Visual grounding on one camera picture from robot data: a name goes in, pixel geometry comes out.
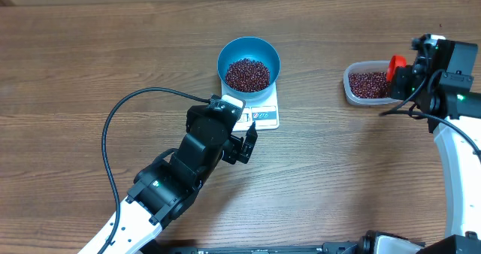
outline blue bowl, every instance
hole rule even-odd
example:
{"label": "blue bowl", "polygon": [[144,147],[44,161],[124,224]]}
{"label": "blue bowl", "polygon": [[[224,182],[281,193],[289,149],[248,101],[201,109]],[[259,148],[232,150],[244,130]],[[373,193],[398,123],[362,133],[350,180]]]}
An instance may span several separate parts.
{"label": "blue bowl", "polygon": [[[232,89],[225,82],[225,74],[228,67],[242,59],[262,62],[271,73],[270,84],[267,88],[258,92],[239,92]],[[220,80],[227,88],[228,94],[237,96],[243,100],[257,100],[272,91],[280,72],[280,58],[277,51],[267,42],[257,37],[242,37],[228,43],[220,52],[217,59],[217,72]]]}

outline wooden tabletop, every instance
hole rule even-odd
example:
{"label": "wooden tabletop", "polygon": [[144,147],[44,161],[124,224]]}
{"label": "wooden tabletop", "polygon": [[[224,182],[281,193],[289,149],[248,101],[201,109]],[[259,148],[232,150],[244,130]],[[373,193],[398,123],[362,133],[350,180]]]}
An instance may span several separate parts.
{"label": "wooden tabletop", "polygon": [[[431,32],[481,44],[481,0],[278,0],[0,8],[0,252],[76,253],[114,212],[101,130],[123,96],[220,93],[216,60],[255,35],[280,54],[280,127],[247,165],[220,162],[159,241],[271,246],[357,240],[368,229],[433,243],[446,199],[427,124],[378,117],[343,91],[354,62],[412,62]],[[481,75],[481,58],[473,71]],[[481,91],[475,81],[474,91]],[[185,135],[194,102],[157,92],[113,118],[119,193]]]}

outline digital scale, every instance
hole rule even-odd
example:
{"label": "digital scale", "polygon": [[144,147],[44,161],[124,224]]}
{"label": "digital scale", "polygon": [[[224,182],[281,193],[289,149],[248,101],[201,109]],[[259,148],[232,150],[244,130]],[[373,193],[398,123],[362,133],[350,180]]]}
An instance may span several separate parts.
{"label": "digital scale", "polygon": [[[221,82],[222,95],[231,94],[226,85]],[[256,122],[256,130],[277,129],[279,127],[279,105],[277,104],[277,88],[274,83],[269,92],[252,100],[245,100],[246,107],[233,131],[247,131]]]}

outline bowl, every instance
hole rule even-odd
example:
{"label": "bowl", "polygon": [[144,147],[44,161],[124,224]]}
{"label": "bowl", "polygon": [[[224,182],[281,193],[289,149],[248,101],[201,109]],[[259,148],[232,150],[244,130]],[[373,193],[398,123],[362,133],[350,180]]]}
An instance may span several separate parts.
{"label": "bowl", "polygon": [[[242,59],[262,62],[269,69],[271,78],[269,86],[258,92],[240,92],[232,89],[225,82],[228,67]],[[280,58],[277,51],[267,41],[257,37],[242,37],[228,43],[220,52],[217,59],[217,73],[228,94],[243,100],[254,101],[270,95],[280,72]]]}
{"label": "bowl", "polygon": [[343,78],[347,101],[352,105],[360,106],[399,102],[399,100],[393,98],[359,98],[352,93],[351,86],[349,85],[349,74],[351,73],[386,72],[388,67],[389,61],[356,62],[351,64],[351,66],[349,66],[344,72]]}

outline red bean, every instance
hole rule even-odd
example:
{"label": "red bean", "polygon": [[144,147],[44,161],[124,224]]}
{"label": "red bean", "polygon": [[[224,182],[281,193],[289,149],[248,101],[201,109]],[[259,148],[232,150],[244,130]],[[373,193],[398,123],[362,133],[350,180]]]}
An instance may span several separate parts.
{"label": "red bean", "polygon": [[352,93],[359,98],[389,97],[390,83],[385,72],[349,74],[349,85]]}
{"label": "red bean", "polygon": [[258,92],[270,84],[271,73],[262,62],[242,59],[230,64],[225,82],[240,92]]}

